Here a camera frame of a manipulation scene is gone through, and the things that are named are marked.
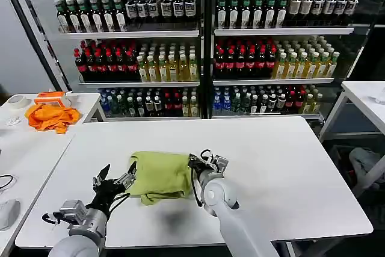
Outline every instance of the orange box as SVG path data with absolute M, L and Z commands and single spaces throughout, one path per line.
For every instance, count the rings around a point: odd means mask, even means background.
M 55 107 L 70 107 L 71 101 L 67 98 L 63 91 L 49 91 L 46 93 L 39 93 L 34 99 L 35 104 L 53 105 Z

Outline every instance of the orange cloth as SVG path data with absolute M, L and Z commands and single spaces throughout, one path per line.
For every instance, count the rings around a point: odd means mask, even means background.
M 55 129 L 57 134 L 64 134 L 68 125 L 80 119 L 80 113 L 74 108 L 33 105 L 26 111 L 25 117 L 28 124 L 38 131 Z

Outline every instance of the green cloth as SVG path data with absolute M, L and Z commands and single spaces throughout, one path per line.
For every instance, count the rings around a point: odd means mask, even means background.
M 137 161 L 137 179 L 127 193 L 140 195 L 143 205 L 189 195 L 191 169 L 187 166 L 188 155 L 135 152 L 130 157 L 129 165 L 134 161 Z

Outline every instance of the white table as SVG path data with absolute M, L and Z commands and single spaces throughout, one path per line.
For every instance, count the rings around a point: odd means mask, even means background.
M 383 134 L 385 134 L 385 105 L 375 101 L 385 88 L 385 81 L 344 81 L 343 92 L 330 112 L 325 125 L 319 133 L 319 140 L 323 141 L 332 133 L 330 129 L 338 119 L 343 106 L 350 100 Z M 353 188 L 358 197 L 368 189 L 385 172 L 385 156 L 365 175 L 361 182 Z
M 65 200 L 90 202 L 92 177 L 111 163 L 108 178 L 128 169 L 138 150 L 194 153 L 230 160 L 226 178 L 242 208 L 270 240 L 368 234 L 373 228 L 356 198 L 302 117 L 169 122 L 87 123 L 77 131 L 16 238 L 22 248 L 54 246 L 67 226 L 44 223 Z M 223 244 L 218 220 L 194 198 L 144 206 L 129 198 L 112 214 L 106 247 Z
M 36 94 L 25 96 L 33 100 Z M 74 136 L 75 128 L 89 121 L 100 106 L 100 95 L 97 93 L 69 94 L 69 98 L 82 116 L 76 124 L 69 126 L 64 135 L 58 135 L 54 130 L 39 132 L 30 127 L 24 114 L 32 103 L 19 110 L 10 109 L 8 103 L 0 107 L 0 175 L 9 174 L 16 178 L 9 187 L 0 190 L 0 202 L 10 199 L 20 202 L 20 214 L 14 225 L 6 231 L 0 231 L 1 256 L 9 254 L 42 187 Z M 19 116 L 21 122 L 7 126 L 7 120 L 13 116 Z M 0 179 L 0 185 L 7 181 L 5 178 Z

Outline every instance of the cable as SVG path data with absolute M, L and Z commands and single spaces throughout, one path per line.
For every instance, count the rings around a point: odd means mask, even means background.
M 1 175 L 0 176 L 0 178 L 5 178 L 5 177 L 11 178 L 11 179 L 8 181 L 8 183 L 6 183 L 5 185 L 1 186 L 0 190 L 4 189 L 6 186 L 8 186 L 13 181 L 13 176 L 12 175 Z

